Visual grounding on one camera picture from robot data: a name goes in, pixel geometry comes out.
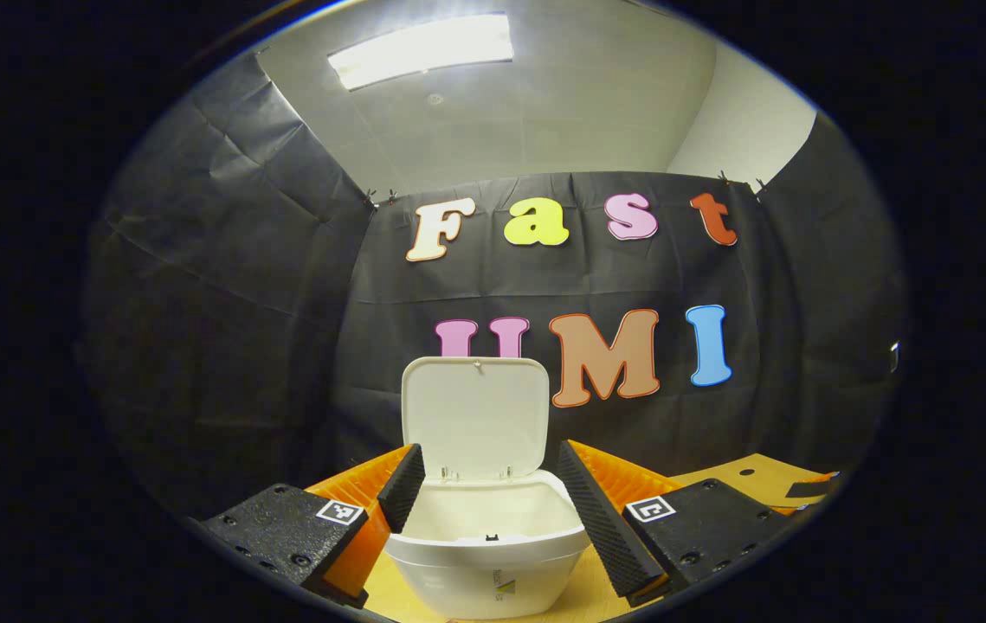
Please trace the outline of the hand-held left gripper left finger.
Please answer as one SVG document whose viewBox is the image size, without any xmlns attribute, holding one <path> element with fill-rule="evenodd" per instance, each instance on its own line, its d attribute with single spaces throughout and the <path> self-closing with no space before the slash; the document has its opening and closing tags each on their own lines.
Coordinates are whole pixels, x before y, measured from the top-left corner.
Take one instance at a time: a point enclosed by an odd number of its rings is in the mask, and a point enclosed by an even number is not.
<svg viewBox="0 0 986 623">
<path fill-rule="evenodd" d="M 417 443 L 318 484 L 276 484 L 198 529 L 247 563 L 331 601 L 364 607 L 367 579 L 404 529 L 425 479 Z"/>
</svg>

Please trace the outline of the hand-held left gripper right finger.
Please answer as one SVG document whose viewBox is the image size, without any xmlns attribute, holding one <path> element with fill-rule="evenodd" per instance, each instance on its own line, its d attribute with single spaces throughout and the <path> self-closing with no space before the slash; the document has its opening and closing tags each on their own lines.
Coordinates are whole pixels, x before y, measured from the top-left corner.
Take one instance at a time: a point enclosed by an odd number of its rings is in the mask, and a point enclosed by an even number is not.
<svg viewBox="0 0 986 623">
<path fill-rule="evenodd" d="M 615 594 L 631 607 L 739 567 L 789 525 L 784 512 L 719 478 L 679 484 L 574 440 L 560 443 L 556 474 Z"/>
</svg>

